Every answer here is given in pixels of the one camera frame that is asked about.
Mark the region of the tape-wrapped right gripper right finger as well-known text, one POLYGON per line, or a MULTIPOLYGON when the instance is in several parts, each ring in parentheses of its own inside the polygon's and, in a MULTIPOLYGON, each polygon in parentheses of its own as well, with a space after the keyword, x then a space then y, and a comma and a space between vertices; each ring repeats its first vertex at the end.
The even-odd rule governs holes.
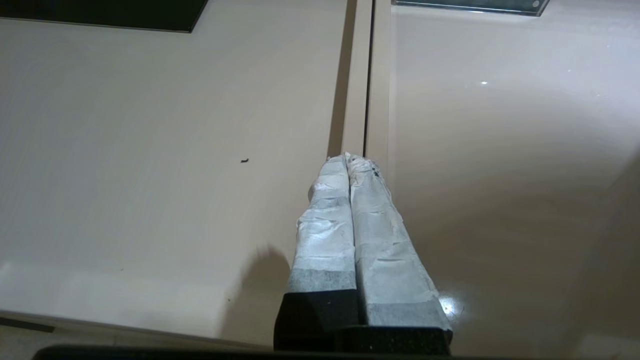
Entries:
POLYGON ((348 153, 355 267, 365 321, 375 327, 452 330, 439 292, 374 161, 348 153))

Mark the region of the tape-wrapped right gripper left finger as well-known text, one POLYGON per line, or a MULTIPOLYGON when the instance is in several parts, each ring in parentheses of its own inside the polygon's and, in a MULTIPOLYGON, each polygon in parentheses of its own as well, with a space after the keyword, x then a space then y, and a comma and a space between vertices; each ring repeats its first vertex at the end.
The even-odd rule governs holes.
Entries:
POLYGON ((329 158, 298 218, 294 260, 274 324, 275 351, 332 352, 361 323, 345 155, 329 158))

